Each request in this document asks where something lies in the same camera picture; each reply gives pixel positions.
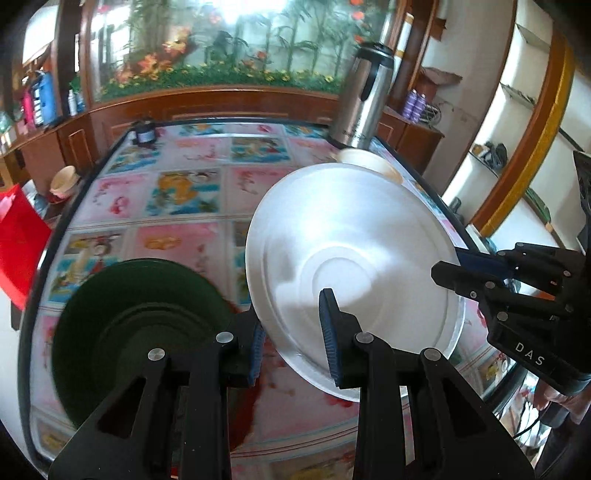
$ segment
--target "wooden frame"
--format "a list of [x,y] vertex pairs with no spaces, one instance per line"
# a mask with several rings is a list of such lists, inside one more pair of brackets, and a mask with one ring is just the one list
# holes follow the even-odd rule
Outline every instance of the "wooden frame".
[[61,0],[57,10],[56,33],[51,46],[53,90],[56,96],[58,115],[67,116],[69,84],[74,79],[76,34],[80,31],[80,0]]
[[82,22],[80,25],[80,92],[86,104],[86,109],[91,110],[94,103],[92,95],[92,75],[90,64],[90,37],[92,27],[92,16],[95,13],[95,7],[98,0],[86,0],[82,7]]
[[438,6],[439,0],[413,0],[412,2],[414,19],[402,62],[388,99],[388,106],[394,110],[399,111],[404,106],[407,93],[417,81]]
[[540,98],[524,136],[471,223],[482,236],[491,236],[530,186],[558,133],[574,77],[574,54],[556,26]]

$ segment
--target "hand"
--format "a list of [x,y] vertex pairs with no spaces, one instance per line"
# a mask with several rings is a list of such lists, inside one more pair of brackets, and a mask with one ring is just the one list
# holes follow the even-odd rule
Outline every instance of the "hand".
[[543,410],[551,401],[566,408],[570,412],[570,419],[578,425],[591,405],[591,384],[587,385],[581,393],[573,397],[567,397],[562,393],[558,393],[546,382],[538,380],[534,392],[534,407]]

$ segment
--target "thermos handle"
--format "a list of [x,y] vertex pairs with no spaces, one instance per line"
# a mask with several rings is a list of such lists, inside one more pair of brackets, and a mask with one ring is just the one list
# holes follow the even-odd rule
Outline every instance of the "thermos handle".
[[361,95],[359,95],[359,98],[362,102],[366,101],[369,98],[369,94],[371,93],[372,88],[374,88],[375,79],[378,76],[378,70],[380,65],[381,63],[378,61],[373,61],[371,63],[368,78],[367,80],[365,80],[365,86],[363,87],[363,90],[361,90]]

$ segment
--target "white plate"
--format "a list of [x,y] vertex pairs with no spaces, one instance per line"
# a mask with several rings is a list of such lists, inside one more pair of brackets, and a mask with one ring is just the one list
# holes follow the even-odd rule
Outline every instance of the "white plate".
[[435,285],[431,267],[457,264],[447,233],[405,188],[362,167],[321,164],[280,180],[260,202],[246,239],[252,304],[283,359],[308,382],[347,400],[330,376],[318,315],[323,288],[342,311],[392,347],[449,357],[463,299]]

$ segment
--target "gold trim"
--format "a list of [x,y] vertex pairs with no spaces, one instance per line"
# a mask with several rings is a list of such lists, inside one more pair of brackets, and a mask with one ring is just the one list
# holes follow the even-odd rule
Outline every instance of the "gold trim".
[[517,177],[517,180],[511,187],[511,190],[480,230],[482,236],[491,236],[501,226],[503,221],[511,213],[511,210],[517,205],[520,198],[523,197],[525,191],[534,179],[535,174],[540,169],[542,162],[548,155],[548,151],[554,142],[554,138],[556,137],[562,122],[567,102],[569,101],[570,89],[574,78],[574,68],[575,62],[573,49],[566,45],[556,98],[550,109],[550,114],[548,115],[548,120],[546,120],[544,129],[542,130],[540,139],[525,163],[523,170]]

